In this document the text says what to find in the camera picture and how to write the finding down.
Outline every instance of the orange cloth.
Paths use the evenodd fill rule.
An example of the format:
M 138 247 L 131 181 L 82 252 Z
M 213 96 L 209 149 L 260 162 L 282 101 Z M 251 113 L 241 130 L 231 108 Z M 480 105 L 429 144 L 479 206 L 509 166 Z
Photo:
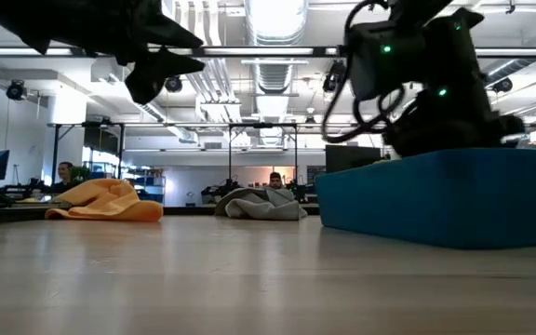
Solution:
M 70 210 L 52 208 L 46 219 L 159 221 L 163 207 L 155 201 L 142 201 L 126 181 L 97 179 L 83 182 L 55 198 L 70 203 Z

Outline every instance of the blue container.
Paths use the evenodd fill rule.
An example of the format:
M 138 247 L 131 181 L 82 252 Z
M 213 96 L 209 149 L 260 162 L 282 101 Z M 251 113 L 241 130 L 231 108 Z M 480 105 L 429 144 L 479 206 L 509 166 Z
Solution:
M 536 246 L 536 150 L 448 150 L 317 178 L 322 223 L 447 248 Z

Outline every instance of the desk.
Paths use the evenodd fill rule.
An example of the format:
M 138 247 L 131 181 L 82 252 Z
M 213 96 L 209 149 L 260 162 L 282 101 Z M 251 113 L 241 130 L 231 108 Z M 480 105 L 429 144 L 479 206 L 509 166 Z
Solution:
M 0 225 L 0 334 L 535 334 L 536 248 L 301 222 Z

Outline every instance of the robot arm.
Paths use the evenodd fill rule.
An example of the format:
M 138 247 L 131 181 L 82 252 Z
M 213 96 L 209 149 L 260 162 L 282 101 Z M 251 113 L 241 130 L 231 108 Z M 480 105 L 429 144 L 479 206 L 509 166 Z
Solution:
M 450 0 L 394 3 L 366 0 L 355 7 L 345 24 L 347 71 L 355 94 L 353 113 L 359 127 L 330 137 L 326 123 L 340 97 L 339 85 L 324 117 L 322 134 L 331 143 L 348 141 L 361 133 L 380 133 L 403 155 L 442 149 L 503 146 L 504 136 L 524 131 L 522 120 L 499 116 L 491 110 L 485 75 L 476 60 L 470 30 L 484 18 L 465 8 L 449 17 L 434 17 Z M 391 7 L 388 21 L 351 25 L 363 7 Z M 417 82 L 423 90 L 394 122 L 391 113 L 400 105 L 404 84 Z M 388 106 L 384 99 L 397 91 Z M 362 101 L 378 99 L 379 115 L 365 121 Z

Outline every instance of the person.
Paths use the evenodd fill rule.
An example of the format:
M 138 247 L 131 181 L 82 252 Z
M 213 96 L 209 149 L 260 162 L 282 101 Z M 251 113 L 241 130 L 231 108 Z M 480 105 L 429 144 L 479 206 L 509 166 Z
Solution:
M 280 177 L 280 173 L 273 172 L 270 174 L 270 182 L 268 183 L 268 187 L 275 190 L 283 188 L 283 179 Z
M 70 162 L 61 162 L 57 166 L 57 173 L 59 174 L 61 181 L 51 186 L 51 193 L 62 194 L 75 187 L 76 183 L 72 181 L 73 167 L 74 164 Z

